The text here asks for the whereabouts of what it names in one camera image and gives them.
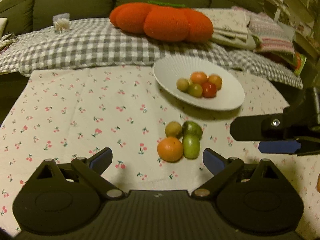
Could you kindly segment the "small brown kiwi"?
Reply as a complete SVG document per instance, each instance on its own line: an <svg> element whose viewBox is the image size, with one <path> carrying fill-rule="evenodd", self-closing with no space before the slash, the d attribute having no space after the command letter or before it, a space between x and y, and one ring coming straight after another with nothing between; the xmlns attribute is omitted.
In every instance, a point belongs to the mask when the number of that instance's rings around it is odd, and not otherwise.
<svg viewBox="0 0 320 240"><path fill-rule="evenodd" d="M176 82L177 89L182 91L182 92L186 92L188 90L189 86L190 86L189 81L187 79L184 79L184 78L180 78Z"/></svg>

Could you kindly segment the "clear cotton swab box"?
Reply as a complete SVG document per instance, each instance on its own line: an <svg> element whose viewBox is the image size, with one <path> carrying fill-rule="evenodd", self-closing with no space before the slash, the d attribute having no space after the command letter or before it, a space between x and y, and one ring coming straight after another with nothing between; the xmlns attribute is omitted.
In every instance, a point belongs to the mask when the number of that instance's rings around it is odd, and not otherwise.
<svg viewBox="0 0 320 240"><path fill-rule="evenodd" d="M56 33L70 31L70 14L58 14L53 16L53 26Z"/></svg>

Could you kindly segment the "cherry print tablecloth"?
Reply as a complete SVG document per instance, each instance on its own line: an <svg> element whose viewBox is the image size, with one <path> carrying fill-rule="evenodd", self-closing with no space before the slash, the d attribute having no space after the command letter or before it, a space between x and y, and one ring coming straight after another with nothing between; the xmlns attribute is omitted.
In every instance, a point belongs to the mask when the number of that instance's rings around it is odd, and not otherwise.
<svg viewBox="0 0 320 240"><path fill-rule="evenodd" d="M231 122L242 115L280 113L287 102L267 80L233 72L245 91L236 111L195 108L161 89L149 67L38 70L1 125L1 229L20 232L12 204L44 159L68 163L113 151L104 178L123 191L192 191L211 178L202 159L171 164L157 153L165 126L191 120L203 130L202 148L247 163L264 158L257 142L236 141Z"/></svg>

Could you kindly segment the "white ribbed plate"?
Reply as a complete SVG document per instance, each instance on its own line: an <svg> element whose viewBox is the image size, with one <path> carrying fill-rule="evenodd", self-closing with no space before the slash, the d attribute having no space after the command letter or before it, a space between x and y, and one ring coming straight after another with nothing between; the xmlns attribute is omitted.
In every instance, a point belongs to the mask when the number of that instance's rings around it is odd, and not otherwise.
<svg viewBox="0 0 320 240"><path fill-rule="evenodd" d="M164 57L153 65L153 74L161 88L196 107L228 111L245 99L242 85L231 73L203 59Z"/></svg>

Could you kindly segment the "orange mandarin fruit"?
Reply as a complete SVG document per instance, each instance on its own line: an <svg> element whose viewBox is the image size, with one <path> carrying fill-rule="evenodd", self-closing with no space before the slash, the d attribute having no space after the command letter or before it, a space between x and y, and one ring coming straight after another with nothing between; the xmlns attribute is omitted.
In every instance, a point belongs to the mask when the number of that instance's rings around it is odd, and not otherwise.
<svg viewBox="0 0 320 240"><path fill-rule="evenodd" d="M192 83L202 85L208 81L208 76L204 72L193 72L190 75L190 80Z"/></svg>

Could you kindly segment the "olive green small fruit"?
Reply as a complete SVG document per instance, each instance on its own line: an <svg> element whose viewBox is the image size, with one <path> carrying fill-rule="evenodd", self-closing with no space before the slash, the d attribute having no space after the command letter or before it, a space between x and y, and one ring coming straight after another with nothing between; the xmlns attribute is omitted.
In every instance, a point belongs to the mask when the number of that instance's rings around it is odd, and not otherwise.
<svg viewBox="0 0 320 240"><path fill-rule="evenodd" d="M202 93L203 93L203 88L198 83L192 83L188 88L188 94L195 98L201 98Z"/></svg>

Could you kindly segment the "orange pumpkin plush cushion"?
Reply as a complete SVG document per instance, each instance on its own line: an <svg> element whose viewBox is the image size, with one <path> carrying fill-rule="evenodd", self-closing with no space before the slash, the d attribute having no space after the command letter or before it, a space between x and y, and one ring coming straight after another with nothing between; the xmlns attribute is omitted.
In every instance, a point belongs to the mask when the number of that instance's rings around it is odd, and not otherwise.
<svg viewBox="0 0 320 240"><path fill-rule="evenodd" d="M110 22L126 33L165 42L207 42L214 32L211 20L201 12L152 3L122 4L110 13Z"/></svg>

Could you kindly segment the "brown kiwi fruit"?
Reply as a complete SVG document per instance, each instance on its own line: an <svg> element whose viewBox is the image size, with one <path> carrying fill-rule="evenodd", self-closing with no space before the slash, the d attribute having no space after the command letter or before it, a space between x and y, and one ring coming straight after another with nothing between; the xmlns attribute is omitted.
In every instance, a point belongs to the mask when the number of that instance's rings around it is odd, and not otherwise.
<svg viewBox="0 0 320 240"><path fill-rule="evenodd" d="M182 126L176 121L172 121L165 127L166 137L175 137L179 139L182 135Z"/></svg>

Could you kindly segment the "dark green lime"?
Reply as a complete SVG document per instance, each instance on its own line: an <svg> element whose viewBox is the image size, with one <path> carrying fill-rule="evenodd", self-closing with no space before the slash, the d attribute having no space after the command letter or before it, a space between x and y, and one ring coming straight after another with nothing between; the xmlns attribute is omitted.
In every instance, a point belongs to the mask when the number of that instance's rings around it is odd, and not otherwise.
<svg viewBox="0 0 320 240"><path fill-rule="evenodd" d="M203 130L200 125L193 121L185 121L182 125L183 136L191 134L198 137L199 140L202 139Z"/></svg>

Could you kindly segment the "folded floral beige sheet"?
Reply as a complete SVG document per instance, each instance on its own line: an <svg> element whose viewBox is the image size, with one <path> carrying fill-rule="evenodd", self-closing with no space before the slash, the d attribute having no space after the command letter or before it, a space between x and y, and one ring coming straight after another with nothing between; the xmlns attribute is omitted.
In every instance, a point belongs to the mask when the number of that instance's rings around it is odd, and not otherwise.
<svg viewBox="0 0 320 240"><path fill-rule="evenodd" d="M212 42L222 46L254 50L257 47L254 35L249 31L249 18L241 10L205 9L196 11L207 16L213 24Z"/></svg>

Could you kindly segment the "red tomato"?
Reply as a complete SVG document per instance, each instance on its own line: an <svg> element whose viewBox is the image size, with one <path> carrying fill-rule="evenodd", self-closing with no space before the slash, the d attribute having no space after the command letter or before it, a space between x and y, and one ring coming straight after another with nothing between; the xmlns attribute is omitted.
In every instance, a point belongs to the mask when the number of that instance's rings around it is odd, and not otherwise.
<svg viewBox="0 0 320 240"><path fill-rule="evenodd" d="M203 97L205 97L205 98L216 97L216 94L217 94L216 85L214 85L213 83L208 81L206 83L203 83L201 86L203 88L203 93L202 93Z"/></svg>

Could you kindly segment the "striped knitted pillow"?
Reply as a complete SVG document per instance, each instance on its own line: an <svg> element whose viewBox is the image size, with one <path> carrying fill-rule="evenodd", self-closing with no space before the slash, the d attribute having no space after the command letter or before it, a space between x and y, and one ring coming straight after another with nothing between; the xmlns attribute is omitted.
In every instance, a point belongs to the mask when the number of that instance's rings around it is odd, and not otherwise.
<svg viewBox="0 0 320 240"><path fill-rule="evenodd" d="M255 53L285 53L295 54L294 46L281 26L264 12L251 12L242 7L232 7L233 10L240 10L248 18L248 29L258 39Z"/></svg>

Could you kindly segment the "large orange mandarin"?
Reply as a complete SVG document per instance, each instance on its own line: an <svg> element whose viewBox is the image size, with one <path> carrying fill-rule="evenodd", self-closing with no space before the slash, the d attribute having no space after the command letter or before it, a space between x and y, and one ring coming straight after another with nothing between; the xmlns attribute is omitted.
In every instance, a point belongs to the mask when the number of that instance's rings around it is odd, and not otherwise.
<svg viewBox="0 0 320 240"><path fill-rule="evenodd" d="M157 153L162 160L175 163L183 155L183 145L177 138L167 137L158 143Z"/></svg>

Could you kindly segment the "light green oblong fruit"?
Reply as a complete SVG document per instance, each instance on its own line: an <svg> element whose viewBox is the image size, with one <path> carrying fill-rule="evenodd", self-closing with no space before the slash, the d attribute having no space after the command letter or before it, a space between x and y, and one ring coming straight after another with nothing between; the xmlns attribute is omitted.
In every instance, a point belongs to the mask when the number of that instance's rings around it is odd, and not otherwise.
<svg viewBox="0 0 320 240"><path fill-rule="evenodd" d="M187 134L183 137L183 155L187 159L196 159L200 153L200 140L197 136Z"/></svg>

